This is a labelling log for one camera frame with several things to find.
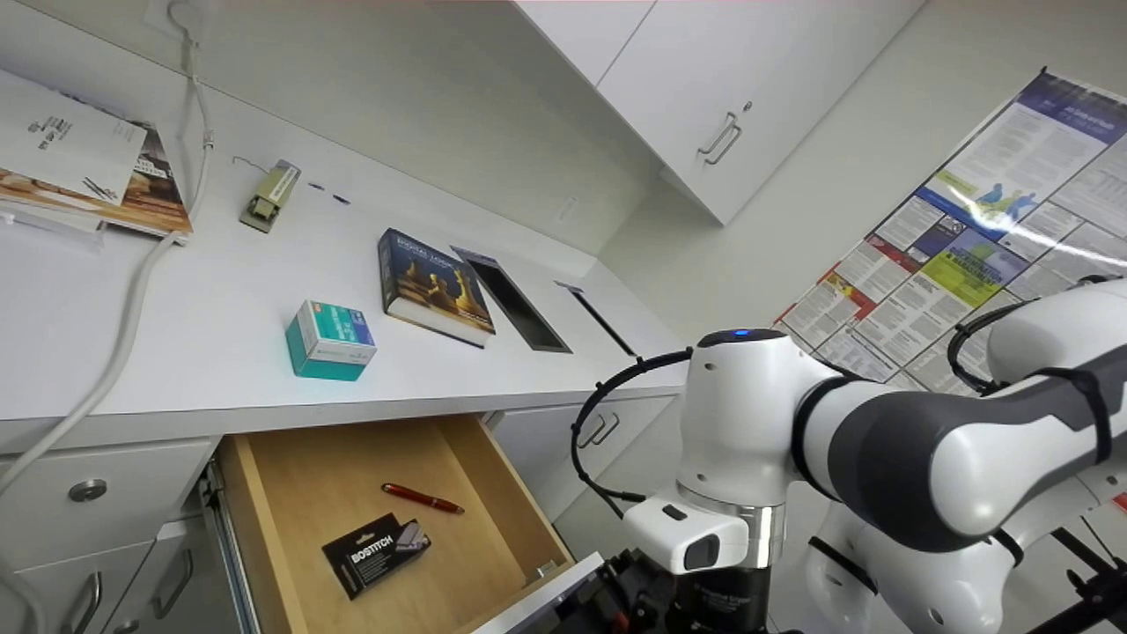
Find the open drawer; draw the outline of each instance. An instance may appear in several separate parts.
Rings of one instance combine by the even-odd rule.
[[[409,417],[221,443],[227,510],[265,634],[469,629],[572,563],[478,417]],[[394,478],[464,505],[382,494]],[[382,517],[434,545],[350,598],[321,545]]]

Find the teal box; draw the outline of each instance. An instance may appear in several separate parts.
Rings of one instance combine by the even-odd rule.
[[[286,349],[296,376],[357,381],[378,341],[361,308],[309,298],[290,320]]]

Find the red pen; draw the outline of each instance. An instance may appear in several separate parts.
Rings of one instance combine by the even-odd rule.
[[[445,514],[464,514],[464,505],[445,498],[445,497],[429,497],[424,488],[403,487],[403,482],[382,482],[383,494],[424,503],[424,505],[436,505]]]

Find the upper cabinet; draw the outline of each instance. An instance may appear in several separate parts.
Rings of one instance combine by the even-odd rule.
[[[598,9],[619,0],[519,4],[566,12],[559,28],[572,44],[549,37],[586,71],[590,59],[576,48],[586,31],[606,34]],[[921,5],[923,0],[655,0],[641,23],[617,28],[608,71],[586,75],[728,224]]]
[[[655,0],[516,0],[598,83]]]

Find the book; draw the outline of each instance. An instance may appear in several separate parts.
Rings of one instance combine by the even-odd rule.
[[[400,228],[389,228],[378,243],[382,258],[382,304],[383,314],[414,320],[421,328],[486,346],[493,318],[483,298],[476,271]]]
[[[0,86],[0,212],[92,233],[189,233],[159,131],[5,71]]]

